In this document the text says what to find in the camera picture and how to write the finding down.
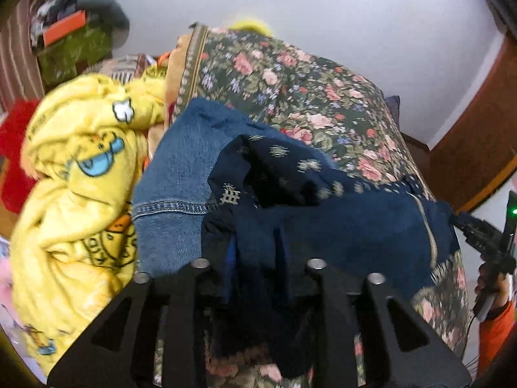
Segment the blue denim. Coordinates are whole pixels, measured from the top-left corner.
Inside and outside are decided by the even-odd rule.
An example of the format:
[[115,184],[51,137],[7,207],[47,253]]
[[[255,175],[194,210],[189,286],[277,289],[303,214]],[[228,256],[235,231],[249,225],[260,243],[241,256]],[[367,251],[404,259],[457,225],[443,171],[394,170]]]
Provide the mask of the blue denim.
[[[142,271],[158,277],[200,257],[203,217],[218,207],[208,175],[219,153],[239,135],[269,136],[307,147],[219,102],[192,100],[165,133],[134,189],[132,217]],[[332,167],[321,151],[309,150]]]

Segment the silver bolt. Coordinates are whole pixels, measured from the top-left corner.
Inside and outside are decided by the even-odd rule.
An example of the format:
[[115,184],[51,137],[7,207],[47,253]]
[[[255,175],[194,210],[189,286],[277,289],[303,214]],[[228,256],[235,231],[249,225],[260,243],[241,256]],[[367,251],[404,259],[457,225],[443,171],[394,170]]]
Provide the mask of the silver bolt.
[[143,285],[144,283],[147,283],[149,280],[151,280],[151,276],[147,273],[138,272],[133,276],[134,282]]
[[321,270],[327,266],[327,263],[321,258],[311,258],[309,261],[307,261],[307,266],[313,270]]
[[210,265],[210,261],[206,258],[198,258],[190,263],[190,265],[194,268],[204,269]]
[[381,285],[386,281],[386,277],[381,273],[372,273],[368,274],[368,281],[373,285]]

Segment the orange cloth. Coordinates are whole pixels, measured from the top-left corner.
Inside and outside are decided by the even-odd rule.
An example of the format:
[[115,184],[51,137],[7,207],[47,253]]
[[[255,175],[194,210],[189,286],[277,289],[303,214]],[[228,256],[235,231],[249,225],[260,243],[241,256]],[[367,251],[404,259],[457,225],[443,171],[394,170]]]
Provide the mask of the orange cloth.
[[501,348],[515,323],[515,306],[510,302],[505,311],[492,321],[479,324],[478,376],[485,372]]

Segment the denim seam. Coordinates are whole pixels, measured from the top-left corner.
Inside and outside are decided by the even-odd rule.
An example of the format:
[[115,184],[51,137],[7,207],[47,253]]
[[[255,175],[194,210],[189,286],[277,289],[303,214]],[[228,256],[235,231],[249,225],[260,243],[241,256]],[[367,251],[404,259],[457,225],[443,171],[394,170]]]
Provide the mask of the denim seam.
[[161,200],[153,203],[138,204],[133,207],[131,216],[134,219],[163,212],[177,212],[191,215],[205,215],[218,207],[216,203],[195,204],[184,201]]

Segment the floral bedspread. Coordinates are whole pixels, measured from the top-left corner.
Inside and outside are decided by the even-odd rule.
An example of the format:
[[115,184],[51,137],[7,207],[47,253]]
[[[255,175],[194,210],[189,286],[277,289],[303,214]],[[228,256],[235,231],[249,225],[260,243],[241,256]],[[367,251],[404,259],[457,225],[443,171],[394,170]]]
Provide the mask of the floral bedspread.
[[[255,121],[320,148],[350,176],[384,183],[416,174],[427,189],[382,92],[346,67],[279,39],[249,31],[197,26],[172,122],[194,97],[221,101]],[[426,195],[433,197],[429,190]],[[422,289],[413,305],[447,345],[461,355],[469,312],[459,251],[436,267],[433,280],[435,286]],[[310,373],[295,380],[283,379],[273,364],[253,365],[250,355],[244,361],[215,359],[207,346],[210,386],[310,386]],[[359,341],[356,356],[359,381],[364,382]]]

